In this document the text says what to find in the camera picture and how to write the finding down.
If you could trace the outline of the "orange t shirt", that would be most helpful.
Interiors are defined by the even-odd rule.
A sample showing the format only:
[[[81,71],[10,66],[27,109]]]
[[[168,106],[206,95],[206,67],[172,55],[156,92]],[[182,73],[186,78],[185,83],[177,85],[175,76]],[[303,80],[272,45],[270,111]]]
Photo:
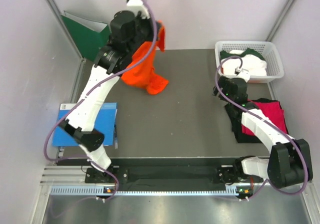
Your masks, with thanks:
[[[159,22],[159,32],[154,48],[149,56],[138,66],[122,74],[121,79],[129,86],[145,89],[149,94],[156,95],[162,92],[169,81],[155,72],[154,59],[156,49],[165,51],[165,27]]]

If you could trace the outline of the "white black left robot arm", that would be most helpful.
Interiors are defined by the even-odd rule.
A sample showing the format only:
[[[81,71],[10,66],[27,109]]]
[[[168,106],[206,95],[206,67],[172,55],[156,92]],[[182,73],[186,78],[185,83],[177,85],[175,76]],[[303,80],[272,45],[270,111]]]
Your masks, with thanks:
[[[104,134],[95,129],[98,113],[117,81],[126,73],[143,66],[158,38],[157,21],[152,13],[120,11],[110,23],[111,34],[100,48],[89,80],[80,99],[57,126],[72,137],[85,152],[102,182],[113,178],[111,159],[104,148]]]

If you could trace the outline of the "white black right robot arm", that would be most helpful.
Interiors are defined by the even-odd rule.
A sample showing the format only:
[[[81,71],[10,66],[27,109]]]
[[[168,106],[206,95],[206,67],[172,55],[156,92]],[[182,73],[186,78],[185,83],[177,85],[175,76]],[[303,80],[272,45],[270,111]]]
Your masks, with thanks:
[[[225,110],[233,125],[233,133],[248,129],[269,152],[267,159],[257,156],[238,158],[233,169],[236,180],[244,182],[255,175],[269,180],[278,189],[312,180],[309,144],[304,139],[289,136],[272,123],[256,103],[249,101],[244,79],[219,77],[213,95],[227,102]]]

